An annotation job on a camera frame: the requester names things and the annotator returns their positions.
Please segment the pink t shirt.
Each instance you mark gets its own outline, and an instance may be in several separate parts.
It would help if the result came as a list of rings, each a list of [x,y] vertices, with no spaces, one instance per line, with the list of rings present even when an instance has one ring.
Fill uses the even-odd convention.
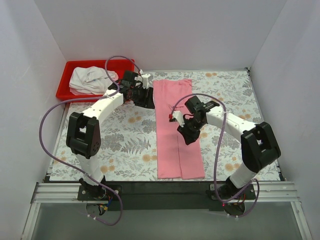
[[[179,124],[169,122],[176,102],[192,93],[192,80],[155,80],[153,98],[156,121],[157,177],[183,180],[205,177],[200,141],[186,145],[177,131]]]

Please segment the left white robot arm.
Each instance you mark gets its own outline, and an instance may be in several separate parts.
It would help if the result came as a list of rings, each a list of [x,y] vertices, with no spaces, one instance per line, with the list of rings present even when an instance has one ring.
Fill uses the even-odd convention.
[[[80,183],[91,185],[89,194],[95,200],[103,199],[107,193],[106,187],[100,183],[104,175],[97,156],[101,147],[100,126],[116,108],[128,101],[141,108],[154,109],[152,79],[150,73],[126,70],[122,79],[112,83],[102,98],[83,112],[73,112],[69,117],[66,145],[76,155],[84,171]]]

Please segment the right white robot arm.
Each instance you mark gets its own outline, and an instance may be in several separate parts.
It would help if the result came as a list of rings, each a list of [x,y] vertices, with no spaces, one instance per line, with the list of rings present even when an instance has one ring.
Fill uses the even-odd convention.
[[[240,142],[242,164],[217,189],[217,194],[223,198],[239,198],[254,177],[281,156],[271,125],[265,121],[250,122],[228,113],[225,105],[216,99],[204,103],[198,94],[189,94],[184,99],[189,112],[182,113],[173,107],[169,121],[178,122],[177,131],[186,145],[199,138],[204,125],[218,127],[221,134],[227,133]]]

